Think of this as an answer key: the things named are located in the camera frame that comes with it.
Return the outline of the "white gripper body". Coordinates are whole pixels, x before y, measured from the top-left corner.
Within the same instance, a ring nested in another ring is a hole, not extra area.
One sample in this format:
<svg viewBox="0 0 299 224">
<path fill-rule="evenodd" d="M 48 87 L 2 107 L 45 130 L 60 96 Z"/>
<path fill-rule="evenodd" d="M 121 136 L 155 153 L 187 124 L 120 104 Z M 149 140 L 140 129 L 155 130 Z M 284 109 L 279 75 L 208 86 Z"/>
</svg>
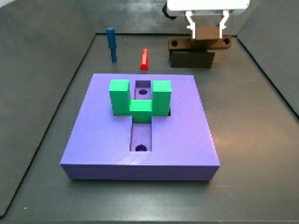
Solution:
<svg viewBox="0 0 299 224">
<path fill-rule="evenodd" d="M 163 13 L 168 18 L 240 15 L 249 0 L 165 0 Z"/>
</svg>

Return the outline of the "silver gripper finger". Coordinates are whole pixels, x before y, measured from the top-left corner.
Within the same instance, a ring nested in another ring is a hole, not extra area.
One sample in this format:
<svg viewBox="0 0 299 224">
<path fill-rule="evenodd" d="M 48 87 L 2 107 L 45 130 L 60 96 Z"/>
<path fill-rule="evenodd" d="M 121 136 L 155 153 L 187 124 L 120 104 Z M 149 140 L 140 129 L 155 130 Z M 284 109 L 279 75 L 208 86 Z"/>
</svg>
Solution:
<svg viewBox="0 0 299 224">
<path fill-rule="evenodd" d="M 229 11 L 224 10 L 221 12 L 221 20 L 219 21 L 219 38 L 223 38 L 223 30 L 227 28 L 225 23 L 229 19 Z"/>
<path fill-rule="evenodd" d="M 192 12 L 185 11 L 184 16 L 188 21 L 187 29 L 191 31 L 191 39 L 195 39 L 196 38 L 196 26 L 195 26 L 195 22 L 192 21 Z"/>
</svg>

